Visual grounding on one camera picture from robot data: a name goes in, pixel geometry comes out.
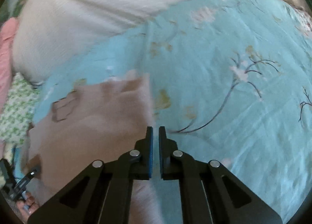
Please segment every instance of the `beige cloth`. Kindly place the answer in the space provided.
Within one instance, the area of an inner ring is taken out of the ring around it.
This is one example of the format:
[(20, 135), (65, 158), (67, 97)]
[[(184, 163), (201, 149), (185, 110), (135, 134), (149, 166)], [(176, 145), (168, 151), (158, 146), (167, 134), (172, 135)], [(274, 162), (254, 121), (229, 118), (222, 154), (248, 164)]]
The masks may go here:
[[(29, 131), (28, 164), (34, 158), (42, 166), (41, 181), (33, 182), (31, 192), (44, 203), (92, 161), (110, 162), (133, 149), (150, 125), (147, 76), (78, 87)], [(130, 223), (162, 223), (150, 181), (134, 183)]]

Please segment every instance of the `blue fabric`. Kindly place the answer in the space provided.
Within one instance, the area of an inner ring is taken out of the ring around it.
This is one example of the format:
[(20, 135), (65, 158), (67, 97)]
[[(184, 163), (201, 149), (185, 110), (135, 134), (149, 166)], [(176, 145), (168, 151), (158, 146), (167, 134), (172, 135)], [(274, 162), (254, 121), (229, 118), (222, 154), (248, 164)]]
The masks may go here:
[[(148, 72), (157, 127), (179, 130), (194, 120), (192, 130), (216, 115), (196, 132), (168, 137), (197, 160), (225, 159), (287, 222), (312, 182), (309, 105), (298, 121), (308, 102), (303, 86), (312, 93), (309, 34), (280, 0), (181, 2), (58, 68), (43, 85), (34, 121), (79, 81)], [(166, 223), (182, 223), (177, 182), (159, 179), (157, 144), (153, 182)]]

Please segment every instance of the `triangular cutout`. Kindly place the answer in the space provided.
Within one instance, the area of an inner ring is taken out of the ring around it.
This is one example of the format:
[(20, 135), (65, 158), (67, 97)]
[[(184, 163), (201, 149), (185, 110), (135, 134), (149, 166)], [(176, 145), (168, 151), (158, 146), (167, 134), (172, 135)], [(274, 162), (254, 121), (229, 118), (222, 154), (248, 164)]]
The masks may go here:
[(251, 203), (252, 199), (230, 178), (223, 176), (222, 180), (235, 208)]
[(74, 188), (60, 198), (60, 203), (70, 208), (76, 208), (89, 180), (90, 177), (84, 177)]

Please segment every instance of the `blue floral bedsheet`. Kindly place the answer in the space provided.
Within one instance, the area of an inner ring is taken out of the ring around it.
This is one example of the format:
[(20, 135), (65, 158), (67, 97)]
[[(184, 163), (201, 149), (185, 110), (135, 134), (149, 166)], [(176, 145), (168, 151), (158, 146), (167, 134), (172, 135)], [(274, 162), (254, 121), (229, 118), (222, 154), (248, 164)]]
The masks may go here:
[[(58, 68), (34, 121), (75, 84), (148, 72), (157, 126), (197, 160), (222, 161), (286, 223), (312, 183), (311, 36), (310, 18), (280, 0), (181, 2)], [(182, 223), (178, 183), (160, 180), (157, 152), (164, 218)]]

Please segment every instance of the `black branch pattern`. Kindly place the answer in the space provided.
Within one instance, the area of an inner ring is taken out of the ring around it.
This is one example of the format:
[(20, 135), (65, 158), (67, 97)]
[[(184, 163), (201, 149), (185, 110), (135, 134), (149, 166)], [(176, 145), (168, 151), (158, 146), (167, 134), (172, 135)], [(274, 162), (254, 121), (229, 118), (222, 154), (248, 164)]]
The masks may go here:
[(298, 122), (300, 122), (301, 125), (302, 125), (302, 111), (303, 111), (303, 107), (305, 105), (309, 105), (309, 106), (312, 107), (312, 102), (311, 102), (310, 97), (309, 97), (309, 95), (307, 93), (307, 90), (304, 87), (303, 87), (303, 93), (304, 93), (305, 97), (307, 98), (307, 101), (303, 101), (302, 103), (300, 103), (300, 118), (299, 118)]
[[(241, 66), (241, 58), (240, 58), (240, 55), (239, 55), (238, 53), (237, 53), (237, 56), (238, 56), (238, 60), (237, 60), (237, 61), (236, 61), (234, 58), (231, 58), (231, 60), (233, 60), (233, 62), (235, 63), (236, 68), (239, 69), (240, 66)], [(264, 65), (265, 65), (265, 64), (268, 64), (268, 65), (272, 66), (277, 72), (279, 72), (279, 71), (277, 70), (276, 66), (274, 65), (274, 64), (276, 64), (276, 62), (274, 62), (274, 61), (272, 61), (272, 60), (268, 60), (268, 59), (253, 60), (251, 57), (249, 57), (249, 59), (251, 60), (252, 64), (250, 64), (250, 65), (246, 68), (246, 70), (244, 71), (245, 74), (248, 74), (248, 73), (250, 73), (250, 72), (256, 72), (256, 73), (259, 73), (259, 74), (262, 75), (262, 73), (259, 72), (259, 71), (257, 71), (257, 70), (251, 70), (252, 67), (255, 66), (256, 64), (264, 64)], [(238, 84), (240, 84), (240, 83), (242, 83), (242, 82), (238, 79), (238, 77), (235, 75), (235, 73), (233, 73), (232, 84), (231, 84), (231, 87), (230, 87), (230, 89), (229, 89), (227, 95), (225, 96), (225, 98), (224, 98), (224, 100), (223, 100), (223, 102), (222, 102), (220, 108), (219, 108), (218, 111), (216, 112), (216, 114), (215, 114), (207, 123), (205, 123), (204, 125), (202, 125), (202, 126), (196, 128), (196, 129), (188, 130), (188, 129), (194, 124), (194, 122), (195, 122), (195, 119), (193, 119), (193, 120), (191, 120), (191, 122), (189, 123), (189, 125), (186, 126), (185, 128), (180, 129), (180, 130), (176, 130), (176, 131), (171, 131), (171, 133), (191, 133), (191, 132), (195, 132), (195, 131), (197, 131), (197, 130), (200, 130), (200, 129), (206, 127), (206, 126), (207, 126), (208, 124), (210, 124), (213, 120), (215, 120), (216, 117), (222, 112), (222, 110), (223, 110), (224, 106), (226, 105), (226, 103), (227, 103), (227, 101), (228, 101), (228, 99), (229, 99), (231, 93), (233, 92), (234, 88), (235, 88)], [(256, 85), (255, 85), (254, 83), (252, 83), (252, 82), (250, 82), (250, 81), (247, 81), (246, 83), (250, 84), (250, 85), (256, 90), (258, 96), (259, 96), (260, 98), (262, 98), (259, 89), (256, 87)]]

